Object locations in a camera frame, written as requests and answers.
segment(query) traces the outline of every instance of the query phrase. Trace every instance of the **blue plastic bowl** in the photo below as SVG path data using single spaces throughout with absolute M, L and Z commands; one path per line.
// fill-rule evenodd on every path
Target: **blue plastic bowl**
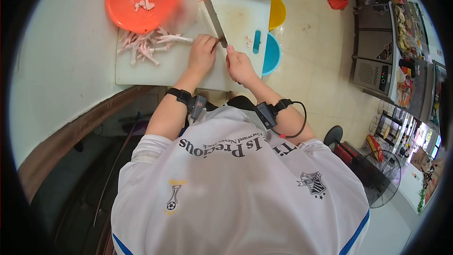
M 267 33 L 266 53 L 264 54 L 263 76 L 272 73 L 280 64 L 282 50 L 279 42 L 270 32 Z

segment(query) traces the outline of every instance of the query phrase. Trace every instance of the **person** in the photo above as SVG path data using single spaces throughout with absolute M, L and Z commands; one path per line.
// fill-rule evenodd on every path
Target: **person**
M 196 38 L 174 88 L 194 93 L 213 67 L 217 42 L 209 35 Z M 258 103 L 282 99 L 231 45 L 226 68 Z M 369 225 L 359 179 L 308 123 L 297 137 L 283 139 L 266 131 L 254 111 L 231 106 L 234 99 L 203 110 L 180 137 L 190 118 L 187 107 L 171 94 L 162 99 L 119 174 L 111 211 L 116 252 L 356 252 Z M 290 136 L 304 116 L 290 105 L 276 119 L 275 130 Z

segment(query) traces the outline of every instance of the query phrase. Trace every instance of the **white cutting board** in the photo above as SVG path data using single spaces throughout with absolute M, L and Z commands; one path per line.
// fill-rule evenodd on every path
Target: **white cutting board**
M 255 72 L 261 77 L 269 26 L 270 0 L 212 0 L 212 4 L 218 13 L 228 43 L 237 51 L 248 55 Z M 252 51 L 254 42 L 250 42 L 251 47 L 248 48 L 246 36 L 254 40 L 256 30 L 261 32 L 261 43 L 258 53 L 254 54 Z M 203 1 L 198 4 L 197 21 L 182 36 L 195 39 L 199 34 L 217 37 Z M 121 46 L 122 43 L 118 43 L 117 49 Z M 137 59 L 136 65 L 133 66 L 130 64 L 130 50 L 123 51 L 116 56 L 116 83 L 172 86 L 187 68 L 190 48 L 190 44 L 176 42 L 169 51 L 155 53 L 154 57 L 160 62 L 157 66 L 149 60 L 142 62 L 141 59 Z M 226 70 L 226 54 L 226 49 L 218 44 L 214 67 L 198 88 L 247 91 L 231 80 Z

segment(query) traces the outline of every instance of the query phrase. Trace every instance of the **hand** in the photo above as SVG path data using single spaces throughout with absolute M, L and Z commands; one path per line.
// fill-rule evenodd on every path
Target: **hand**
M 252 82 L 260 80 L 255 70 L 253 70 L 252 62 L 247 54 L 235 51 L 231 45 L 226 48 L 226 52 L 226 69 L 233 81 L 239 82 L 248 88 Z
M 198 35 L 192 44 L 187 69 L 202 77 L 211 70 L 216 61 L 216 44 L 219 40 L 209 35 Z

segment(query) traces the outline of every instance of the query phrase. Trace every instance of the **yellow plastic bowl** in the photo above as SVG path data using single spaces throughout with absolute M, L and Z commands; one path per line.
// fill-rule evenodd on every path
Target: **yellow plastic bowl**
M 282 0 L 270 0 L 269 31 L 285 22 L 286 8 Z

